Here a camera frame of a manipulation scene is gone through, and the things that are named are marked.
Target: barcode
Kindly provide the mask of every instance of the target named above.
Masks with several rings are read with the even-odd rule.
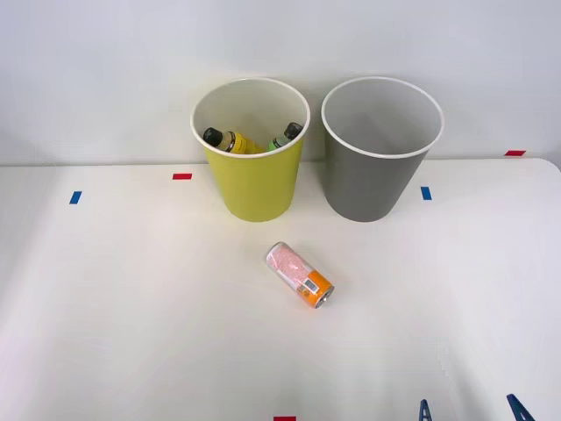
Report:
[[[306,285],[306,287],[312,292],[312,294],[315,294],[319,289],[317,285],[315,285],[310,279],[304,281],[304,285]]]

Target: bottle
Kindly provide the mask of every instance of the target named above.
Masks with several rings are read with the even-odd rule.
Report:
[[[204,131],[202,139],[209,145],[221,151],[239,154],[252,154],[265,152],[262,147],[252,140],[236,132],[220,132],[214,127]]]
[[[302,128],[303,127],[301,125],[293,121],[287,126],[287,130],[284,131],[284,136],[279,136],[271,140],[271,143],[267,145],[266,150],[271,152],[285,146],[287,143],[298,137]]]

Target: white rim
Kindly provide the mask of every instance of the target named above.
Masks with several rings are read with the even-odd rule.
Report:
[[[300,132],[300,134],[298,136],[296,136],[296,138],[294,140],[292,140],[290,143],[287,143],[285,146],[280,147],[278,149],[275,149],[274,151],[271,151],[271,152],[256,153],[256,154],[252,154],[252,155],[241,155],[241,154],[237,154],[237,153],[228,153],[228,152],[221,151],[220,149],[217,149],[217,148],[209,145],[207,142],[205,142],[201,138],[201,136],[199,136],[199,133],[195,129],[195,111],[198,108],[199,104],[208,95],[210,95],[215,90],[218,90],[218,89],[223,88],[224,86],[232,85],[233,83],[242,82],[242,81],[264,81],[264,82],[277,83],[281,86],[284,86],[285,88],[288,88],[288,89],[292,90],[301,99],[304,106],[306,107],[306,123],[304,124],[304,127],[302,128],[302,131]],[[201,145],[203,145],[204,147],[206,147],[210,151],[212,151],[214,153],[220,153],[221,155],[227,156],[229,158],[236,158],[236,159],[240,159],[240,160],[254,160],[256,158],[263,158],[265,156],[271,156],[271,155],[275,155],[276,153],[281,153],[281,152],[286,151],[287,149],[293,147],[298,142],[300,142],[300,140],[302,140],[302,137],[304,136],[304,134],[306,134],[306,131],[308,130],[308,127],[309,127],[309,105],[308,105],[308,101],[306,101],[306,98],[304,97],[304,95],[302,95],[296,88],[293,88],[292,86],[288,85],[287,83],[277,81],[275,79],[269,79],[267,77],[244,77],[242,79],[236,79],[235,81],[224,83],[224,84],[214,88],[213,90],[211,90],[207,94],[205,94],[205,96],[203,96],[199,101],[197,101],[197,103],[195,104],[195,107],[193,107],[193,111],[191,111],[190,124],[191,124],[191,131],[195,135],[196,139],[199,141],[199,143]]]
[[[422,149],[419,149],[417,151],[413,151],[413,152],[409,152],[409,153],[401,153],[401,154],[396,154],[396,155],[385,155],[383,153],[374,153],[374,152],[368,152],[368,151],[363,151],[362,149],[359,149],[353,145],[348,144],[347,142],[345,142],[344,140],[342,140],[341,138],[339,138],[330,128],[330,125],[327,123],[327,120],[325,118],[325,105],[327,104],[327,102],[329,101],[330,97],[338,90],[343,88],[346,85],[349,85],[351,83],[355,83],[355,82],[359,82],[359,81],[366,81],[366,80],[377,80],[377,81],[388,81],[388,82],[396,82],[396,83],[400,83],[402,85],[405,86],[409,86],[410,88],[413,88],[414,90],[421,92],[423,95],[425,95],[433,104],[434,106],[437,108],[438,111],[438,115],[440,116],[440,131],[438,132],[438,135],[435,137],[435,139],[430,142],[427,146],[423,147]],[[323,100],[322,103],[322,121],[323,121],[323,125],[325,126],[325,129],[329,132],[329,134],[331,135],[331,137],[333,139],[335,139],[337,142],[339,142],[341,145],[348,147],[349,149],[351,149],[354,152],[357,153],[361,153],[363,155],[367,155],[367,156],[372,156],[374,158],[383,158],[383,159],[387,159],[387,160],[398,160],[400,158],[409,158],[411,156],[416,156],[420,153],[424,153],[426,151],[428,151],[435,143],[438,142],[438,140],[440,139],[440,137],[442,136],[442,133],[444,131],[444,114],[442,113],[442,109],[440,108],[440,105],[438,105],[437,101],[435,100],[435,98],[433,98],[432,96],[430,96],[429,94],[427,94],[424,90],[422,90],[421,88],[419,88],[418,86],[415,86],[413,83],[409,83],[409,82],[404,82],[401,81],[399,79],[394,79],[393,77],[383,77],[383,76],[367,76],[367,77],[357,77],[356,79],[351,79],[350,81],[347,82],[343,82],[340,85],[337,85],[335,88],[333,88],[329,94],[327,94],[327,96],[325,97],[325,99]]]

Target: orange label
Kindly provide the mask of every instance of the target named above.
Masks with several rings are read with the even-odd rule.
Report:
[[[312,307],[316,307],[320,298],[332,288],[331,282],[316,270],[308,275],[308,279],[298,287],[298,294]]]

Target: can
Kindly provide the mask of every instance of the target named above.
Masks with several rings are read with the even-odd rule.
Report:
[[[335,287],[286,243],[275,244],[266,264],[311,307],[327,301]]]

